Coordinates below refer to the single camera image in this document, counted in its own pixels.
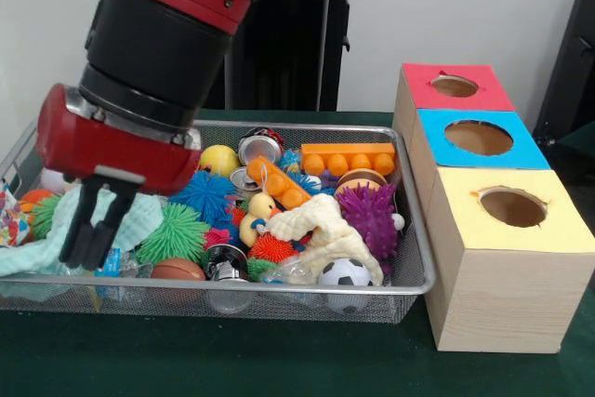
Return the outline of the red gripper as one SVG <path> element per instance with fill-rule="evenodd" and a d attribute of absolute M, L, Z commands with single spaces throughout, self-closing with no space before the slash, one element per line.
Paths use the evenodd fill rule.
<path fill-rule="evenodd" d="M 67 109 L 67 98 L 67 86 L 50 88 L 38 115 L 36 148 L 44 167 L 84 179 L 59 260 L 67 267 L 79 267 L 92 235 L 86 269 L 93 271 L 103 267 L 137 190 L 117 192 L 93 230 L 91 218 L 101 184 L 99 178 L 88 177 L 100 166 L 109 170 L 109 177 L 116 169 L 131 174 L 142 192 L 172 195 L 189 183 L 201 152 L 87 119 Z"/>

